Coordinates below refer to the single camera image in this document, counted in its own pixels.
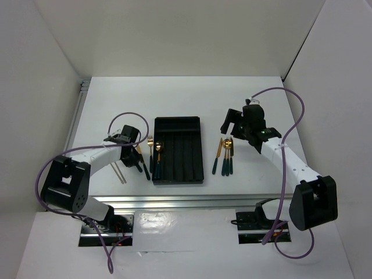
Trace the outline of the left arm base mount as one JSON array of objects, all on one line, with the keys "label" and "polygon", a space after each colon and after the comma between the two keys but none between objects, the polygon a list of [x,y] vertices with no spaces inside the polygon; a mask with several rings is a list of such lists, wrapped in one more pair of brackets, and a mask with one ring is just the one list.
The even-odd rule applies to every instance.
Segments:
[{"label": "left arm base mount", "polygon": [[[94,222],[101,233],[105,245],[111,247],[117,242],[118,246],[133,245],[134,214],[124,214],[119,221],[116,221],[111,228],[106,228]],[[102,246],[99,236],[92,225],[83,222],[78,242],[79,247]]]}]

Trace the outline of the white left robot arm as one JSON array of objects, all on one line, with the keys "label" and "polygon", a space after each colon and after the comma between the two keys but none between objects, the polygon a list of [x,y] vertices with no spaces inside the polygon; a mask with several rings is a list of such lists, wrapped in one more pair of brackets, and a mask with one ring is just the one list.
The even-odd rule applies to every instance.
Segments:
[{"label": "white left robot arm", "polygon": [[123,126],[120,133],[108,136],[98,149],[90,149],[72,157],[57,156],[51,164],[41,190],[41,200],[82,218],[92,220],[102,232],[121,228],[130,231],[130,221],[115,214],[112,206],[89,196],[90,178],[109,164],[122,161],[126,167],[139,171],[140,155],[133,147],[140,131]]}]

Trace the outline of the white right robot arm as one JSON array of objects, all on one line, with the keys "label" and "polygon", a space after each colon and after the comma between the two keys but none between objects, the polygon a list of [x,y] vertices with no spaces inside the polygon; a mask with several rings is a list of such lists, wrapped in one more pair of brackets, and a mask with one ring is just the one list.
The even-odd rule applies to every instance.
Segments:
[{"label": "white right robot arm", "polygon": [[285,184],[294,191],[290,201],[268,199],[257,203],[253,220],[260,228],[273,220],[290,221],[300,231],[334,221],[338,217],[337,186],[331,176],[312,170],[286,144],[281,134],[267,127],[260,105],[246,105],[242,111],[229,109],[221,133],[246,140],[285,175]]}]

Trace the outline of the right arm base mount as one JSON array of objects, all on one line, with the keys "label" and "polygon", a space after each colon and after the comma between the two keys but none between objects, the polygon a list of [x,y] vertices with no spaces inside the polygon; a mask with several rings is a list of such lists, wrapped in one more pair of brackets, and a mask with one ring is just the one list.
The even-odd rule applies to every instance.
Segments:
[{"label": "right arm base mount", "polygon": [[274,220],[268,219],[264,215],[262,206],[270,201],[277,199],[266,199],[258,202],[254,211],[236,212],[235,220],[230,223],[235,225],[238,230],[239,244],[261,244],[264,236],[270,231]]}]

